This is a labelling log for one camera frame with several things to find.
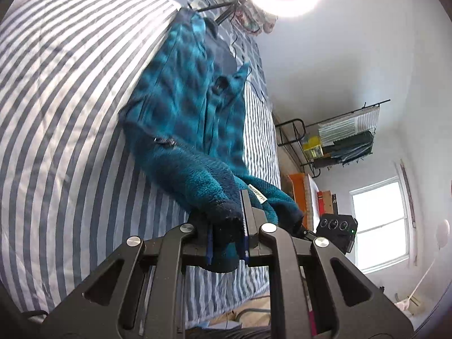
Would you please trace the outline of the teal plaid fleece jacket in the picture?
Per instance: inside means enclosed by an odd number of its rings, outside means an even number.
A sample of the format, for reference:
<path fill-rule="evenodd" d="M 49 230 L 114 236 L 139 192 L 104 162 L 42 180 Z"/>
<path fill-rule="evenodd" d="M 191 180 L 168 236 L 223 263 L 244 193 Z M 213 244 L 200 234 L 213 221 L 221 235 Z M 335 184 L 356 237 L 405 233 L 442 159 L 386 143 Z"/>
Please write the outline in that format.
<path fill-rule="evenodd" d="M 195 215 L 205 244 L 212 225 L 212 264 L 205 260 L 211 272 L 231 272 L 244 257 L 242 190 L 290 235 L 299 237 L 303 226 L 297 204 L 244 163 L 249 70 L 237 64 L 212 19 L 182 8 L 119 112 L 127 147 L 145 176 Z"/>

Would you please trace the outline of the orange storage box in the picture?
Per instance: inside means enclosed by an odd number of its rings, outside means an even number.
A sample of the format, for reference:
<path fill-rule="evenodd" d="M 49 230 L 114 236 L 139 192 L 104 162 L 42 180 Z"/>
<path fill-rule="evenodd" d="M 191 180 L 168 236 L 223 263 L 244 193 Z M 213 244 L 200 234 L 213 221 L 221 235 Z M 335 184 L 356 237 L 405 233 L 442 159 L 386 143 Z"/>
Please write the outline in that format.
<path fill-rule="evenodd" d="M 313 178 L 307 173 L 289 175 L 292 184 L 294 201 L 303 212 L 303 225 L 308 230 L 315 231 L 320 221 L 317 187 Z"/>

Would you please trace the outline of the window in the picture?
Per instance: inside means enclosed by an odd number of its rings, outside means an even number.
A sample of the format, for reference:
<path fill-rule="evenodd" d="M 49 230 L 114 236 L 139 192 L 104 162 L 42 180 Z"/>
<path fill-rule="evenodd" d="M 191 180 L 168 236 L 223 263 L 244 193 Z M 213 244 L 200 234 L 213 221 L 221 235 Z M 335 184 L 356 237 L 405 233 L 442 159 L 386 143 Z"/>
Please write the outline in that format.
<path fill-rule="evenodd" d="M 358 222 L 355 265 L 364 273 L 372 273 L 408 259 L 410 231 L 400 178 L 353 190 L 350 196 Z"/>

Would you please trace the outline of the blue white striped quilt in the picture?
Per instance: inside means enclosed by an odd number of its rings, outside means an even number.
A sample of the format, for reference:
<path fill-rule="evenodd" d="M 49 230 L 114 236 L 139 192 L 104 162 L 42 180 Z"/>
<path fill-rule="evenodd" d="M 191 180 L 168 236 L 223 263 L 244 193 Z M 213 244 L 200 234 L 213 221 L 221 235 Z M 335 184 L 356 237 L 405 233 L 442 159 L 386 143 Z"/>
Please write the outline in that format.
<path fill-rule="evenodd" d="M 182 6 L 15 0 L 1 22 L 1 282 L 52 311 L 130 236 L 187 219 L 125 147 L 118 113 Z"/>

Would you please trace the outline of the black tripod stand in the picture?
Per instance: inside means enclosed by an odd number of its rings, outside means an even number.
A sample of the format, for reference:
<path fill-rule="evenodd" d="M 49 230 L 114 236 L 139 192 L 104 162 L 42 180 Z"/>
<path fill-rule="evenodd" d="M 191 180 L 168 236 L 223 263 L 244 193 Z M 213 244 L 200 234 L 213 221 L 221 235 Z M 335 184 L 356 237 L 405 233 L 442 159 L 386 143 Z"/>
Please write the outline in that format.
<path fill-rule="evenodd" d="M 202 17 L 207 17 L 208 12 L 220 12 L 219 15 L 214 17 L 214 22 L 217 25 L 221 25 L 226 21 L 233 21 L 238 15 L 238 11 L 248 0 L 233 0 L 231 2 L 222 2 L 219 4 L 209 5 L 203 8 L 195 8 L 193 3 L 188 3 L 187 7 L 197 12 Z"/>

